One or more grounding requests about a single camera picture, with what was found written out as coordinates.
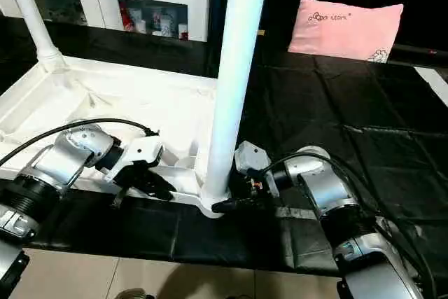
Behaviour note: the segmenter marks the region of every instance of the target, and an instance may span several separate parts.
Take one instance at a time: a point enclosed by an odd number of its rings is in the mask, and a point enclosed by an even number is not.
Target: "floor tile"
[[[157,299],[253,298],[253,285],[252,270],[121,258],[108,299],[138,288]]]
[[[255,271],[257,299],[339,299],[338,278]]]
[[[10,299],[102,299],[118,258],[26,249],[30,262]]]

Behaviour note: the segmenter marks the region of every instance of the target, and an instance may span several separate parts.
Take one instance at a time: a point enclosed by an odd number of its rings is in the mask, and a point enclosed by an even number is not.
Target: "white plastic tray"
[[[179,191],[197,194],[207,174],[216,80],[74,57],[64,59],[69,71],[48,75],[37,64],[0,96],[0,156],[73,120],[124,118],[160,131],[166,151],[158,172]],[[124,144],[142,135],[128,125],[100,126]],[[12,179],[55,137],[11,159],[0,169],[0,177]],[[75,187],[114,192],[114,187],[101,182],[101,178],[95,169],[85,169]]]

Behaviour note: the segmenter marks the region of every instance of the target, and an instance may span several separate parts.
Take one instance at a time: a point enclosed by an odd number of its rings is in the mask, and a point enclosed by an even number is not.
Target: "robotic arm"
[[[0,298],[11,294],[29,262],[22,245],[35,236],[84,167],[95,167],[122,188],[114,201],[117,207],[131,187],[170,200],[174,187],[149,170],[162,152],[158,134],[121,148],[120,140],[96,124],[63,131],[39,151],[0,192]]]
[[[307,146],[298,152],[330,159],[317,146]],[[254,196],[255,199],[257,195],[276,196],[279,190],[299,188],[313,204],[332,248],[343,278],[337,289],[341,298],[423,298],[396,250],[377,232],[374,221],[363,216],[354,192],[336,175],[330,163],[311,156],[291,158],[267,171],[259,181],[256,172],[267,167],[270,159],[263,149],[246,141],[235,152],[235,162],[239,172],[255,176],[251,179],[252,198],[220,202],[215,204],[215,211],[253,206]]]

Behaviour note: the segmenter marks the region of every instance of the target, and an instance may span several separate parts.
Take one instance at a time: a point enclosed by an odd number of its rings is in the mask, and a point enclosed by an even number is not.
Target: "black tablecloth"
[[[0,19],[0,89],[35,63],[21,20]],[[50,25],[65,54],[217,76],[216,47],[192,41]],[[276,53],[258,41],[239,140],[280,158],[309,144],[338,154],[372,179],[443,287],[448,279],[448,109],[410,67]],[[239,178],[232,173],[231,188]],[[369,195],[363,193],[366,200]],[[112,256],[337,274],[300,191],[282,194],[282,215],[211,220],[194,207],[71,190],[31,246]]]

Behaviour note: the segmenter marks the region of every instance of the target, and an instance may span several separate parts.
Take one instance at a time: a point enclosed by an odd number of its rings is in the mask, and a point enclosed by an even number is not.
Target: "white pole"
[[[53,45],[34,0],[16,0],[37,48],[37,58],[46,71],[65,67],[61,52]]]
[[[201,189],[206,207],[228,197],[228,174],[251,70],[263,0],[227,0],[207,176]]]

